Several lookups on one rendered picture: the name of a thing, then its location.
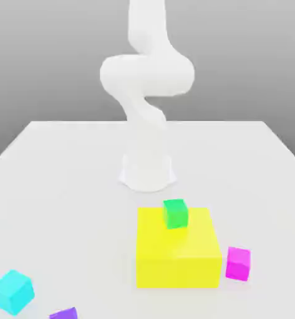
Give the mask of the small purple cube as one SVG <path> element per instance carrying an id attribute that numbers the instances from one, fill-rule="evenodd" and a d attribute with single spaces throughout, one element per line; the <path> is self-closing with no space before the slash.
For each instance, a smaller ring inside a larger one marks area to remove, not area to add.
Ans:
<path id="1" fill-rule="evenodd" d="M 75 307 L 61 310 L 49 315 L 49 319 L 78 319 Z"/>

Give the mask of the small cyan cube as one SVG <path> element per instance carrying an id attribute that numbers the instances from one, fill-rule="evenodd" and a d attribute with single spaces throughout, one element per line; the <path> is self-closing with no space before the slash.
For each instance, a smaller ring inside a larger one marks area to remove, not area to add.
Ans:
<path id="1" fill-rule="evenodd" d="M 35 297 L 32 280 L 10 270 L 0 278 L 0 309 L 17 315 Z"/>

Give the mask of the small green cube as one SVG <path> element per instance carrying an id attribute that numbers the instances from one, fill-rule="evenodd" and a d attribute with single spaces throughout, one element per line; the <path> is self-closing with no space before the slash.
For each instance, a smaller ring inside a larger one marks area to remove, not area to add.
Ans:
<path id="1" fill-rule="evenodd" d="M 163 217 L 167 229 L 188 225 L 188 207 L 183 199 L 168 199 L 163 202 Z"/>

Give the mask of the large yellow box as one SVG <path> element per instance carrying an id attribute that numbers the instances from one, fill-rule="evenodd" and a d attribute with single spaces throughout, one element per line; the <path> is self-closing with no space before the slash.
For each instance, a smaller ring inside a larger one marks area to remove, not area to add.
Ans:
<path id="1" fill-rule="evenodd" d="M 217 288 L 221 268 L 222 253 L 207 208 L 189 208 L 188 226 L 178 229 L 167 229 L 162 208 L 138 208 L 138 288 Z"/>

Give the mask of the small magenta cube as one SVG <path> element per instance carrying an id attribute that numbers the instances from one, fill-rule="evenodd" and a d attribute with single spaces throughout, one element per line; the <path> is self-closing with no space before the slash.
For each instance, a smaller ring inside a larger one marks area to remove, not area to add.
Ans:
<path id="1" fill-rule="evenodd" d="M 228 247 L 225 275 L 229 279 L 246 282 L 251 269 L 251 251 L 237 247 Z"/>

